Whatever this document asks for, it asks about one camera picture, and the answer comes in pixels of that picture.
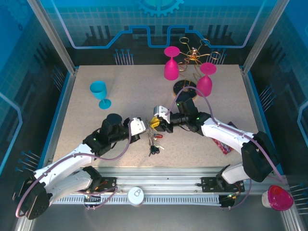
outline speckled countertop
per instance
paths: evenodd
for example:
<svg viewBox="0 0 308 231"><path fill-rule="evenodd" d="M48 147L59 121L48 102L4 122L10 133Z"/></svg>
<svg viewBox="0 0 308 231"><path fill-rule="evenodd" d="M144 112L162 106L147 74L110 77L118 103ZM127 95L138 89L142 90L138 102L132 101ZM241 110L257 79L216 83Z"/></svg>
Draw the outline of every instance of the speckled countertop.
<svg viewBox="0 0 308 231"><path fill-rule="evenodd" d="M185 73L193 80L193 66ZM232 121L239 129L257 132L256 122L238 65L218 65L211 76L213 89L208 97L214 116L224 122ZM90 92L90 84L105 81L108 99L112 106L108 110L99 108L99 100ZM117 113L123 120L127 117L153 117L157 105L170 107L175 96L172 87L175 81L164 78L163 65L108 65L80 66L73 92L65 115L54 161L71 152L84 138L99 128L110 113ZM194 103L199 111L209 112L203 98ZM94 161L95 167L223 167L241 161L236 151L224 155L211 138L174 128L173 134L163 133L160 141L165 150L148 157L147 133L128 148L117 161ZM112 158L122 152L126 141L119 142L104 155Z"/></svg>

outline black bracket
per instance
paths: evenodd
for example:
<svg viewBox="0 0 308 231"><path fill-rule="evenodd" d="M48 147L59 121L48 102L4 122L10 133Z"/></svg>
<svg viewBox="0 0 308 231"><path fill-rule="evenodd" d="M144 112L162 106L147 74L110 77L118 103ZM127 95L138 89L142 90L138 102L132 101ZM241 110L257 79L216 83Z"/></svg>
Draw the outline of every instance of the black bracket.
<svg viewBox="0 0 308 231"><path fill-rule="evenodd" d="M197 186L202 187L203 193L236 193L236 192L245 192L244 182L238 181L234 184L228 185L225 190L221 189L221 187L217 184L216 177L201 177L201 184L197 184Z"/></svg>

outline gold wire sculpture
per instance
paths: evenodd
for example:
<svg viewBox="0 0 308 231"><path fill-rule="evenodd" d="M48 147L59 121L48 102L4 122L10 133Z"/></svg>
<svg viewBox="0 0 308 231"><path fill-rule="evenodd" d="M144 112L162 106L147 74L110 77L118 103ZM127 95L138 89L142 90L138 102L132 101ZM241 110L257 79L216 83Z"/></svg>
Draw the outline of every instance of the gold wire sculpture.
<svg viewBox="0 0 308 231"><path fill-rule="evenodd" d="M180 43L186 44L186 46L188 48L187 53L183 53L183 52L180 51L180 53L185 55L186 57L184 58L184 62L178 63L180 75L185 78L184 86L185 86L185 83L186 83L186 76L181 74L181 72L185 72L187 70L187 65L190 63L190 61L192 61L194 63L194 68L196 70L196 73L193 73L193 77L198 82L197 77L199 77L199 78L202 77L202 75L199 73L199 71L197 69L197 67L200 68L200 65L202 64L202 62L199 59L201 57L204 57L204 56L210 56L210 59L212 58L213 60L219 60L220 57L221 57L221 54L217 51L213 51L211 53L206 53L206 54L200 54L200 52L199 52L200 48L202 46L207 47L207 44L210 43L210 41L205 39L205 38L200 40L200 46L198 47L198 49L196 49L195 47L190 48L190 46L188 45L189 38L187 38L187 37L181 37Z"/></svg>

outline white lid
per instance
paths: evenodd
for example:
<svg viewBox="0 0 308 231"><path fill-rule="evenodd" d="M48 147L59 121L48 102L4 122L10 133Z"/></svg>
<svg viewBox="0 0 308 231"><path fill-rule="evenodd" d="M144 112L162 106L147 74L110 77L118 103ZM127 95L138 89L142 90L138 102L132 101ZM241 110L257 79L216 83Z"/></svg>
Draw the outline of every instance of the white lid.
<svg viewBox="0 0 308 231"><path fill-rule="evenodd" d="M128 202L133 206L140 205L144 200L144 193L141 188L131 188L127 194Z"/></svg>

